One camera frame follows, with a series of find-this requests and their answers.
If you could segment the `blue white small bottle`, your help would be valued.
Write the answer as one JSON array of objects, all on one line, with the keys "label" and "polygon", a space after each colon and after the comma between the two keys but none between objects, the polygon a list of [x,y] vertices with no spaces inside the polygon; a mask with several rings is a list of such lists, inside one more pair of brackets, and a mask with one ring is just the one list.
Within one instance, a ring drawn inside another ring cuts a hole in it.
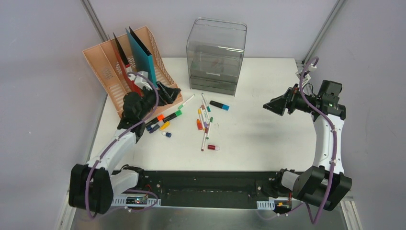
[{"label": "blue white small bottle", "polygon": [[162,132],[162,135],[170,138],[172,136],[172,134],[170,132]]}]

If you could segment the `teal folder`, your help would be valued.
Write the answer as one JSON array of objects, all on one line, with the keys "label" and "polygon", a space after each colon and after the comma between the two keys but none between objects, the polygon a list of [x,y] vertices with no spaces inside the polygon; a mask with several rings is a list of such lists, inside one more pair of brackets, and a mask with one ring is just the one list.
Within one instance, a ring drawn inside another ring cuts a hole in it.
[{"label": "teal folder", "polygon": [[154,60],[151,52],[148,48],[144,45],[141,39],[135,34],[133,29],[129,27],[126,30],[129,44],[133,53],[133,57],[135,60],[136,69],[138,71],[145,71],[148,73],[148,79],[157,86],[156,82],[156,73],[155,73],[155,66]]}]

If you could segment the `red orange small bottle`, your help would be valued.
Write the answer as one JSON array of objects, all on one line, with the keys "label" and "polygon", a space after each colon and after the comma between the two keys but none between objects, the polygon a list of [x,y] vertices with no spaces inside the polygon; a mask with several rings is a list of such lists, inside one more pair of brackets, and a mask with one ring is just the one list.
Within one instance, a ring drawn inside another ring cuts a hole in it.
[{"label": "red orange small bottle", "polygon": [[203,125],[202,125],[200,119],[197,119],[197,120],[196,120],[196,124],[197,124],[198,130],[203,130]]}]

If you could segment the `red folder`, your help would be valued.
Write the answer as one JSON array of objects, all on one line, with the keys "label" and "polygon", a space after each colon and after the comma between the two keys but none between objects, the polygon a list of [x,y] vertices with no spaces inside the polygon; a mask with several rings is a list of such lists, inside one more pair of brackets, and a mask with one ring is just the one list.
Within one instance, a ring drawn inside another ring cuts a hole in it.
[{"label": "red folder", "polygon": [[114,53],[115,53],[115,56],[116,56],[117,61],[119,63],[123,79],[126,82],[126,85],[128,86],[128,88],[130,89],[131,92],[136,92],[139,96],[142,96],[141,90],[137,86],[134,86],[130,82],[130,80],[129,80],[128,76],[127,76],[127,73],[129,71],[132,71],[133,69],[132,69],[132,67],[131,67],[131,65],[130,65],[130,63],[128,61],[128,58],[126,57],[125,52],[124,52],[121,44],[119,43],[115,33],[113,33],[113,36],[114,36],[114,40],[113,40]]}]

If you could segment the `smoked clear drawer box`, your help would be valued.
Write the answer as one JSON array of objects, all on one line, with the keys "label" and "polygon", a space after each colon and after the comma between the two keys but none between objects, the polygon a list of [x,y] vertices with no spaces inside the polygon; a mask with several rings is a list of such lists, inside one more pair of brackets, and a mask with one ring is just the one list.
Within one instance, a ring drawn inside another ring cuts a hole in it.
[{"label": "smoked clear drawer box", "polygon": [[190,88],[235,95],[245,54],[247,25],[197,18],[186,52]]}]

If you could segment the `red small bottle white cap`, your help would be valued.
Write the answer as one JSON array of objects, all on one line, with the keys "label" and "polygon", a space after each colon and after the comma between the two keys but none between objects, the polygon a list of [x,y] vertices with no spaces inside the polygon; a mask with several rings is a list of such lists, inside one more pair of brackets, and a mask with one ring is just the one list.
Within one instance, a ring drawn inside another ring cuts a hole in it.
[{"label": "red small bottle white cap", "polygon": [[209,144],[209,145],[207,146],[207,149],[208,149],[208,150],[215,150],[215,151],[218,151],[218,150],[220,150],[220,147],[219,147],[219,146],[216,146],[216,145],[211,145],[211,144]]}]

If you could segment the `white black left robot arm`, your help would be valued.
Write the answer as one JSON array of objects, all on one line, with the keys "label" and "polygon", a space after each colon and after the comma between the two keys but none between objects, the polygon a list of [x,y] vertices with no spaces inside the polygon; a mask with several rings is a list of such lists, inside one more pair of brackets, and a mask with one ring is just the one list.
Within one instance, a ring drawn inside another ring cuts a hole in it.
[{"label": "white black left robot arm", "polygon": [[86,210],[90,217],[105,214],[113,199],[130,189],[135,194],[145,190],[146,181],[134,168],[114,174],[121,159],[142,137],[145,118],[157,107],[173,104],[181,89],[157,82],[157,89],[143,87],[142,94],[129,92],[123,97],[123,111],[117,130],[109,144],[85,164],[76,164],[70,173],[68,204]]}]

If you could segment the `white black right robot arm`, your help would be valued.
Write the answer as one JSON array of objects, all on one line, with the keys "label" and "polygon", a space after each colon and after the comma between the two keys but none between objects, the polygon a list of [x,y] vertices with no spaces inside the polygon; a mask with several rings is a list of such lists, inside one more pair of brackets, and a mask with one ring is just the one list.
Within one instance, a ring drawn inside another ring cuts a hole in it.
[{"label": "white black right robot arm", "polygon": [[278,115],[296,110],[310,113],[316,132],[313,165],[301,174],[281,169],[276,179],[263,186],[264,194],[278,198],[292,193],[294,199],[318,207],[330,185],[323,209],[332,211],[351,189],[352,179],[344,175],[341,160],[341,132],[346,118],[346,107],[338,103],[341,91],[340,83],[324,80],[317,96],[302,96],[295,84],[284,95],[263,105]]}]

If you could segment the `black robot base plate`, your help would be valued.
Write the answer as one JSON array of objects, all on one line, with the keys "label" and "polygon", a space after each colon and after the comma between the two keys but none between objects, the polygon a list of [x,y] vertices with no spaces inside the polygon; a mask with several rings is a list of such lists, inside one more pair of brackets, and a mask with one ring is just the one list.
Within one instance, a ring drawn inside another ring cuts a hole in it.
[{"label": "black robot base plate", "polygon": [[132,189],[155,193],[164,207],[254,209],[258,201],[288,198],[276,171],[141,171]]}]

